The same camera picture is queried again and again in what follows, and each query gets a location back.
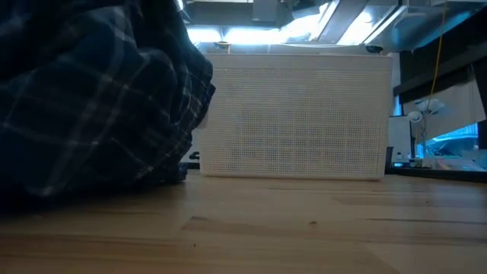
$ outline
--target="ceiling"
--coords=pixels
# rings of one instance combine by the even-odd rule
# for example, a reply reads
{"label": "ceiling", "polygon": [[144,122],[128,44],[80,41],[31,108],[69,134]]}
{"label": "ceiling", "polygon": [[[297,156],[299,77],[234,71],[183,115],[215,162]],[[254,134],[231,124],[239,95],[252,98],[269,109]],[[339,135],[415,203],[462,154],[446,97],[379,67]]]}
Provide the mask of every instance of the ceiling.
{"label": "ceiling", "polygon": [[[380,46],[413,50],[437,38],[444,0],[178,0],[194,43]],[[445,30],[487,0],[449,0]]]}

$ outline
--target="ceiling light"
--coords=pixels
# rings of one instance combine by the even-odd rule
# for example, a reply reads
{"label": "ceiling light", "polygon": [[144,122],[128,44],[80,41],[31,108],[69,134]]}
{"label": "ceiling light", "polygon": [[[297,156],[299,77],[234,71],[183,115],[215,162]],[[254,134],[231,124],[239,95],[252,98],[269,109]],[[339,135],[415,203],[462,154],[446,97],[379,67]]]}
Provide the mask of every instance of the ceiling light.
{"label": "ceiling light", "polygon": [[321,20],[318,22],[317,27],[315,27],[314,30],[311,32],[309,40],[317,40],[318,38],[320,38],[321,33],[325,29],[333,13],[335,13],[336,7],[338,7],[339,3],[340,0],[333,0],[330,4],[326,3],[325,5],[322,5],[320,7],[320,14],[324,14],[321,17]]}
{"label": "ceiling light", "polygon": [[225,42],[242,45],[261,45],[284,43],[285,38],[279,29],[263,30],[258,28],[231,28],[225,35]]}
{"label": "ceiling light", "polygon": [[374,29],[374,22],[372,16],[366,11],[360,13],[359,16],[350,24],[347,31],[343,34],[338,45],[356,46],[362,43],[365,38]]}
{"label": "ceiling light", "polygon": [[221,41],[220,31],[211,27],[191,27],[188,28],[188,35],[191,42],[219,42]]}

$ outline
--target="white plastic basket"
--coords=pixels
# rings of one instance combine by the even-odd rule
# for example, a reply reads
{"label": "white plastic basket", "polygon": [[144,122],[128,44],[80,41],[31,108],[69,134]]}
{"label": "white plastic basket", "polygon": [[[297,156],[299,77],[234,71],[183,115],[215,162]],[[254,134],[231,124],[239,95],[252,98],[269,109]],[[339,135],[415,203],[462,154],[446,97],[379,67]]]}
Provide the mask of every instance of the white plastic basket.
{"label": "white plastic basket", "polygon": [[380,56],[208,55],[206,176],[377,180],[392,62]]}

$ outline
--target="wooden tabletop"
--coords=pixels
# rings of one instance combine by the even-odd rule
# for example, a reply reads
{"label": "wooden tabletop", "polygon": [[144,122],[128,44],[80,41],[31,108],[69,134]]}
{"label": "wooden tabletop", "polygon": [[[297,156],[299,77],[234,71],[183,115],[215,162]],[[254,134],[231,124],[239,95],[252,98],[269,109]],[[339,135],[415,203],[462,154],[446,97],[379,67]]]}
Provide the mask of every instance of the wooden tabletop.
{"label": "wooden tabletop", "polygon": [[486,273],[487,185],[201,177],[0,221],[0,273]]}

